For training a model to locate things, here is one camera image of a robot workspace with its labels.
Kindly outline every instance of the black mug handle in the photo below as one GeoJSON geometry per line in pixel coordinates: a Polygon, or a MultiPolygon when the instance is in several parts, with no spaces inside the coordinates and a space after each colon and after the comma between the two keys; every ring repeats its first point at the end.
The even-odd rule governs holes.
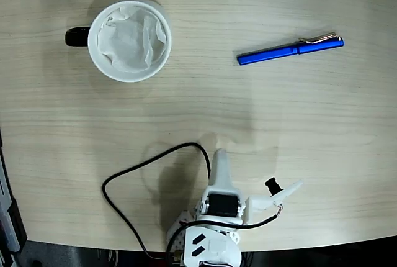
{"type": "Polygon", "coordinates": [[[88,46],[89,27],[70,28],[65,33],[65,44],[69,47],[88,46]]]}

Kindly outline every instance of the pen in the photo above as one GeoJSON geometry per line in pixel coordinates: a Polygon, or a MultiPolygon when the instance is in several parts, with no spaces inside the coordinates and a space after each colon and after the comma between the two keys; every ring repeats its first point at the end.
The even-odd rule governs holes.
{"type": "Polygon", "coordinates": [[[242,54],[237,56],[237,61],[240,65],[246,65],[296,54],[305,54],[327,50],[329,48],[343,47],[343,44],[344,42],[342,37],[335,33],[329,33],[311,39],[299,38],[297,42],[289,45],[242,54]]]}

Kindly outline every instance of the mug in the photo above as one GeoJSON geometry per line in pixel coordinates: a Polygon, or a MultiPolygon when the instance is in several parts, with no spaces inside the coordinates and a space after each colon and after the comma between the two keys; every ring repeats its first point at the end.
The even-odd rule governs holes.
{"type": "Polygon", "coordinates": [[[148,79],[155,75],[167,62],[171,52],[172,37],[169,18],[164,9],[157,3],[148,0],[121,1],[106,7],[94,19],[90,27],[75,27],[65,33],[65,43],[70,47],[88,47],[92,62],[109,78],[125,83],[134,83],[148,79]],[[107,16],[122,6],[138,6],[145,8],[158,17],[166,34],[167,46],[160,59],[145,70],[137,72],[120,71],[114,68],[107,56],[98,49],[98,33],[107,16]]]}

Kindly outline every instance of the pen cap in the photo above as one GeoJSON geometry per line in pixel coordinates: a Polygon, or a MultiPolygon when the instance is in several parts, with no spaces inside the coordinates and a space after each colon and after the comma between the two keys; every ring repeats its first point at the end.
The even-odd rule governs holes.
{"type": "Polygon", "coordinates": [[[343,44],[344,44],[343,39],[341,39],[340,37],[331,38],[318,43],[299,42],[298,54],[327,50],[329,48],[343,47],[343,44]]]}

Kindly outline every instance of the pen clip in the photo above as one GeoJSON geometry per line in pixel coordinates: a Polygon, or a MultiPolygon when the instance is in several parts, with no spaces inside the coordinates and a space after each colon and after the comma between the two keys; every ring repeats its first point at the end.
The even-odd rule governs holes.
{"type": "Polygon", "coordinates": [[[341,37],[339,35],[337,35],[335,32],[331,32],[331,33],[328,33],[328,34],[325,34],[322,36],[318,36],[315,38],[309,38],[309,39],[299,38],[298,40],[300,42],[310,43],[310,44],[314,45],[316,43],[320,43],[325,40],[329,40],[329,39],[333,39],[333,38],[339,38],[339,40],[341,40],[341,37]]]}

